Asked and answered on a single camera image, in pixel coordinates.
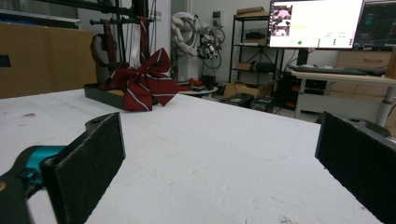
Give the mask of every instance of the black foam pad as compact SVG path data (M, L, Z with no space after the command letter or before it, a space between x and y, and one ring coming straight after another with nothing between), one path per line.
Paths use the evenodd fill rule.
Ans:
M58 223L84 223L125 158L120 115L86 123L86 132L40 162Z
M324 113L315 155L384 223L396 223L396 145L353 119Z

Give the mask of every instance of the desk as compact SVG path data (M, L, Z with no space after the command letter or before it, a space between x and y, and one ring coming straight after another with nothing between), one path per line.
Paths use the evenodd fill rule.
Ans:
M387 120L393 96L396 93L396 80L387 77L332 75L319 73L301 73L292 71L291 74L302 80L294 113L299 118L301 110L315 112L333 112L346 114L360 119L375 120L375 123L384 126ZM337 98L325 95L305 94L305 82L307 79L325 80L335 82L352 82L358 84L387 86L387 94L381 103L360 101L356 99Z
M379 223L315 158L319 125L178 94L126 112L83 90L0 100L0 174L120 112L126 159L87 223ZM46 191L29 201L55 223Z

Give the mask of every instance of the keyboard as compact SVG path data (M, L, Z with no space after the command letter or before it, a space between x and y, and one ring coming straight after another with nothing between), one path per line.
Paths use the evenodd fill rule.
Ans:
M293 66L292 70L296 72L304 73L323 73L323 74L335 74L335 75L350 75L350 76L366 76L367 73L352 69L328 69L328 68L317 68L317 67L303 67L303 66Z

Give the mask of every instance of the red ribbon bow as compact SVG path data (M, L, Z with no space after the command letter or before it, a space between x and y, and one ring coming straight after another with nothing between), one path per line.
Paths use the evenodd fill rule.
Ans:
M122 108L130 111L151 111L153 98L166 105L178 93L177 83L163 74L171 67L164 49L157 50L141 66L119 68L99 87L102 90L122 90Z

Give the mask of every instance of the monitor screen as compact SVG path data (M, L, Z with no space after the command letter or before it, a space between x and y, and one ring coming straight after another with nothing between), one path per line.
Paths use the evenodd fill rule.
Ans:
M396 46L396 0L366 2L355 36L355 49L392 50Z
M272 0L268 46L352 49L363 0Z

